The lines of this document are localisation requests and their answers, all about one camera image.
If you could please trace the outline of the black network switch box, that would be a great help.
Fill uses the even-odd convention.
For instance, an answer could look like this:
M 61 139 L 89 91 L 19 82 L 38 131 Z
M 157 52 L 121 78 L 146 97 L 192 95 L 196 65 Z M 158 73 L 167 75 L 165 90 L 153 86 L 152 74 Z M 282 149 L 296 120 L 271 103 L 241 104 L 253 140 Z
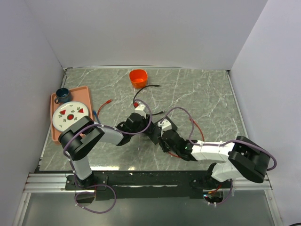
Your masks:
M 161 120 L 152 122 L 149 128 L 145 131 L 145 134 L 156 145 L 159 143 L 163 133 L 171 129 L 177 131 L 178 128 L 169 117 L 166 117 L 163 122 L 161 122 Z

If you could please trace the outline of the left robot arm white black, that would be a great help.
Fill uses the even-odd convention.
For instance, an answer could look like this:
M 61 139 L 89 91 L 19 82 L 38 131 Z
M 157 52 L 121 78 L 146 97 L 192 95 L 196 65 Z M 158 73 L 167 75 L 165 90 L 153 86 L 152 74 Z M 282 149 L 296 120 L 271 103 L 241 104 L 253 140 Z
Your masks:
M 75 183 L 82 189 L 89 189 L 96 183 L 87 157 L 94 146 L 99 142 L 123 146 L 141 133 L 147 135 L 154 144 L 158 143 L 160 129 L 152 122 L 150 115 L 144 117 L 132 113 L 126 121 L 114 128 L 85 116 L 62 132 L 58 140 L 63 147 L 63 154 L 70 162 Z

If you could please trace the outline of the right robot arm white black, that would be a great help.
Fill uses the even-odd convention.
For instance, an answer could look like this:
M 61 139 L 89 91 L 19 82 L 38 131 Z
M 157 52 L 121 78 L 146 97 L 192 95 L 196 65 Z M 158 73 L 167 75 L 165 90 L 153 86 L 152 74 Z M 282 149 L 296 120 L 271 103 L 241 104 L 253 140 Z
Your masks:
M 262 183 L 266 172 L 277 166 L 273 155 L 244 136 L 227 142 L 190 141 L 169 129 L 163 131 L 158 140 L 164 152 L 175 152 L 185 161 L 211 161 L 206 184 L 212 188 L 228 179 L 242 177 Z

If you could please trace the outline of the orange plastic cup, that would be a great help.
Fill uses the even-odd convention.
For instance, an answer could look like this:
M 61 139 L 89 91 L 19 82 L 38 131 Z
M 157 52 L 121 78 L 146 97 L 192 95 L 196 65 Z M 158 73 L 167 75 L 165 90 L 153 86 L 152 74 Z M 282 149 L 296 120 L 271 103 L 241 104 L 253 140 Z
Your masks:
M 129 79 L 135 89 L 141 89 L 146 86 L 148 75 L 143 69 L 134 69 L 129 73 Z

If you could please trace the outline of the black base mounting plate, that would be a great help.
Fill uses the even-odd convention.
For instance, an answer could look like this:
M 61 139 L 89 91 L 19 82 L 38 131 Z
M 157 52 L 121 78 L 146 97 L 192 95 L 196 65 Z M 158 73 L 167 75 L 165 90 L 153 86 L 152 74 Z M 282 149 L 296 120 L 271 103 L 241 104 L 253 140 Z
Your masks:
M 189 197 L 201 199 L 205 190 L 228 189 L 203 170 L 193 171 L 95 171 L 86 185 L 67 176 L 66 191 L 91 192 L 97 201 L 131 198 Z

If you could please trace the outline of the pink plastic tray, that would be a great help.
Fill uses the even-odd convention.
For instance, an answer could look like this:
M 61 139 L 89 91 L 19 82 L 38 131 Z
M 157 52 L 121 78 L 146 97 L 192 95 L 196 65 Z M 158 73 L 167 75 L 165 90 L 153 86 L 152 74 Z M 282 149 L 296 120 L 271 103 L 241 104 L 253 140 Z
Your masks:
M 92 98 L 91 98 L 90 90 L 89 90 L 88 86 L 81 86 L 81 87 L 73 88 L 73 89 L 70 89 L 69 92 L 71 94 L 71 101 L 78 101 L 78 102 L 85 104 L 87 106 L 87 108 L 89 109 L 89 117 L 92 118 L 93 117 Z M 54 126 L 52 125 L 52 116 L 53 116 L 54 111 L 59 106 L 61 106 L 63 103 L 56 104 L 54 102 L 55 98 L 56 98 L 56 95 L 55 95 L 55 93 L 53 93 L 50 98 L 50 121 L 51 121 L 50 128 L 51 128 L 51 139 L 56 145 L 58 145 L 58 144 L 60 144 L 60 142 L 58 141 L 58 138 L 62 132 L 55 129 Z

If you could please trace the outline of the white plate watermelon pattern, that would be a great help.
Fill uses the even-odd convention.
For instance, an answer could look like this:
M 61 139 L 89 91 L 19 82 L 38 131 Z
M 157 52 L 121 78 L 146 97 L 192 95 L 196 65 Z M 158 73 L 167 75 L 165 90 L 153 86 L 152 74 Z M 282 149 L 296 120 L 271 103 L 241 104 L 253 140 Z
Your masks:
M 84 116 L 89 116 L 87 106 L 78 101 L 70 101 L 62 104 L 54 111 L 52 125 L 58 131 L 63 132 Z

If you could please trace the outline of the dark blue mug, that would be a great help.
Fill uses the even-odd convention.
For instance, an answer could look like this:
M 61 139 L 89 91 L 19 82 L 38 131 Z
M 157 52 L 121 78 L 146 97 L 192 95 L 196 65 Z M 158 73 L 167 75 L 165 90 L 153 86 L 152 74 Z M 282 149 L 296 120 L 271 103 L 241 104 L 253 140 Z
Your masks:
M 56 98 L 54 102 L 58 103 L 67 103 L 71 100 L 71 94 L 67 88 L 60 88 L 55 93 Z

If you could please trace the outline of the aluminium frame rail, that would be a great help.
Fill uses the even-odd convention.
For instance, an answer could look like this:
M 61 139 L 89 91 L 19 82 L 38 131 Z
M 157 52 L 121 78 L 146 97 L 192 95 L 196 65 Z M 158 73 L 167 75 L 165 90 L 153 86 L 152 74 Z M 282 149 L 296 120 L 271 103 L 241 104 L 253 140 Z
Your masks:
M 72 193 L 66 190 L 68 174 L 29 174 L 23 189 L 24 193 Z M 272 190 L 268 177 L 261 184 L 237 178 L 233 182 L 233 191 Z

